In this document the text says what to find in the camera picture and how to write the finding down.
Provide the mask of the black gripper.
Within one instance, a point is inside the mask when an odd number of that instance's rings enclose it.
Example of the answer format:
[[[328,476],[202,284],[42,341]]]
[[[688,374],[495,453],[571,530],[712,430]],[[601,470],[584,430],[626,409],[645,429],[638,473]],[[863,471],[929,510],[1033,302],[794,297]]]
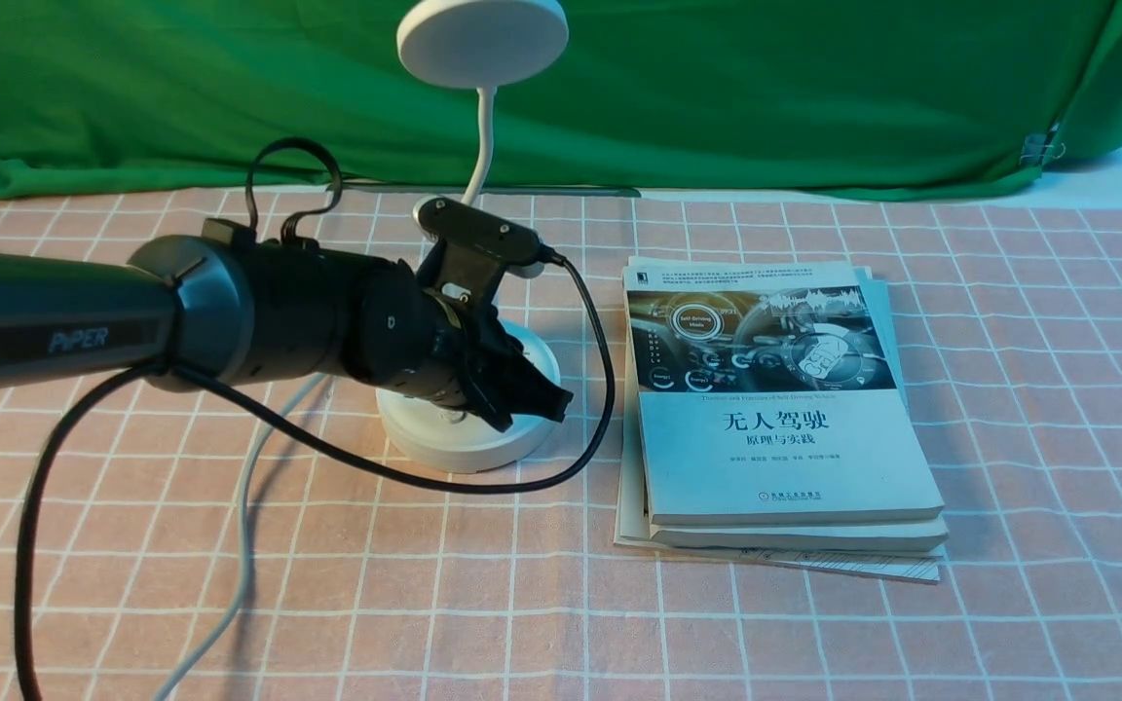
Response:
[[[539,333],[487,325],[390,262],[357,286],[357,378],[462,411],[498,433],[518,416],[565,421],[574,395]]]

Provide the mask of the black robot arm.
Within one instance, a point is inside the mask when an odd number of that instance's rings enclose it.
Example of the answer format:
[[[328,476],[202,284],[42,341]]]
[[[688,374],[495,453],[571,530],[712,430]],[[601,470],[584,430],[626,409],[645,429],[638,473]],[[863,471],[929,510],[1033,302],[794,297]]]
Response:
[[[500,433],[519,416],[560,422],[573,395],[493,307],[512,267],[553,259],[499,218],[442,225],[419,271],[304,237],[258,242],[227,219],[150,240],[122,266],[0,253],[0,387],[136,365],[177,393],[197,376],[237,387],[327,373]]]

